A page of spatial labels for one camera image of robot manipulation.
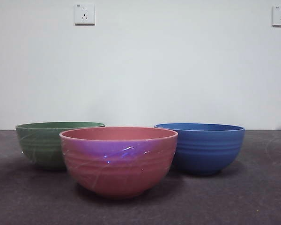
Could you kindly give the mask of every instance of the bowl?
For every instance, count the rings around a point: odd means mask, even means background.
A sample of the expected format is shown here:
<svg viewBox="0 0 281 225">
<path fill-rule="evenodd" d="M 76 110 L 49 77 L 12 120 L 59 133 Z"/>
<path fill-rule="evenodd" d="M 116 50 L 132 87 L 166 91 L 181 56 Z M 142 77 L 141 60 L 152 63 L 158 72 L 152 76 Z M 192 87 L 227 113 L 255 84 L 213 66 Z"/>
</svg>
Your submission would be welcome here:
<svg viewBox="0 0 281 225">
<path fill-rule="evenodd" d="M 166 123 L 155 127 L 178 132 L 173 164 L 196 175 L 215 174 L 231 164 L 241 149 L 245 131 L 238 126 L 204 123 Z"/>
<path fill-rule="evenodd" d="M 65 169 L 59 133 L 65 130 L 104 127 L 94 122 L 30 123 L 15 127 L 24 155 L 44 169 Z"/>
<path fill-rule="evenodd" d="M 177 132 L 151 127 L 98 127 L 60 133 L 70 175 L 111 199 L 140 195 L 169 171 Z"/>
</svg>

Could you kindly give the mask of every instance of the red bowl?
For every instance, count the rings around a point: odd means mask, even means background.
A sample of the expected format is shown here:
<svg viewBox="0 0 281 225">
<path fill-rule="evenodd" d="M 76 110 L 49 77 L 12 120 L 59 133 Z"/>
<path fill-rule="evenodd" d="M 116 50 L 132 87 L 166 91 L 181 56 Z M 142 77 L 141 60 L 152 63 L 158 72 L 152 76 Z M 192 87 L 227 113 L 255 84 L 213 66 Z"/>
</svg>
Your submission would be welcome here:
<svg viewBox="0 0 281 225">
<path fill-rule="evenodd" d="M 169 171 L 177 132 L 150 127 L 96 127 L 60 133 L 71 176 L 113 199 L 140 195 Z"/>
</svg>

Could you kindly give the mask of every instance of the green bowl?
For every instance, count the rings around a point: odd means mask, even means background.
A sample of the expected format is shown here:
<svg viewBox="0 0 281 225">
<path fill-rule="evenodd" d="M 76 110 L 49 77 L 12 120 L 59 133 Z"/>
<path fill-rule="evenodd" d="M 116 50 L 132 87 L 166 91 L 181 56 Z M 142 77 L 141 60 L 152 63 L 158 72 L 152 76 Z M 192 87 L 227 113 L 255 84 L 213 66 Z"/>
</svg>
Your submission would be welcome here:
<svg viewBox="0 0 281 225">
<path fill-rule="evenodd" d="M 15 127 L 24 155 L 34 164 L 49 170 L 65 169 L 59 133 L 78 128 L 105 127 L 94 122 L 30 123 Z"/>
</svg>

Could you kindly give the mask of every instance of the blue bowl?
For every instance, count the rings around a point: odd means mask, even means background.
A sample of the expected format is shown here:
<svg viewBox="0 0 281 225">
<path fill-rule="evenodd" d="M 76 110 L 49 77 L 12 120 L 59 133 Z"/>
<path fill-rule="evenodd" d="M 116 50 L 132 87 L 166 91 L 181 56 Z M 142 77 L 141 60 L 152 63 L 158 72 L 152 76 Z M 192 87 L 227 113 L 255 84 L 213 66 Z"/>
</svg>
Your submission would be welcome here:
<svg viewBox="0 0 281 225">
<path fill-rule="evenodd" d="M 173 165 L 196 175 L 211 175 L 231 164 L 244 139 L 243 127 L 203 124 L 165 123 L 155 125 L 178 132 Z"/>
</svg>

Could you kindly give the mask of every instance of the dark gray surface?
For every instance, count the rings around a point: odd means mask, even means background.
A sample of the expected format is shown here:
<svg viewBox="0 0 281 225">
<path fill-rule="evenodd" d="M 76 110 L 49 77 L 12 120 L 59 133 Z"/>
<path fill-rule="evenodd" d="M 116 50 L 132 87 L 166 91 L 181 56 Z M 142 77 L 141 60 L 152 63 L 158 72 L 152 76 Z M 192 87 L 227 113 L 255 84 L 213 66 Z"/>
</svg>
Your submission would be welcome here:
<svg viewBox="0 0 281 225">
<path fill-rule="evenodd" d="M 281 131 L 247 131 L 221 173 L 171 169 L 156 187 L 124 201 L 103 199 L 66 172 L 35 168 L 15 131 L 0 131 L 0 225 L 281 224 Z"/>
</svg>

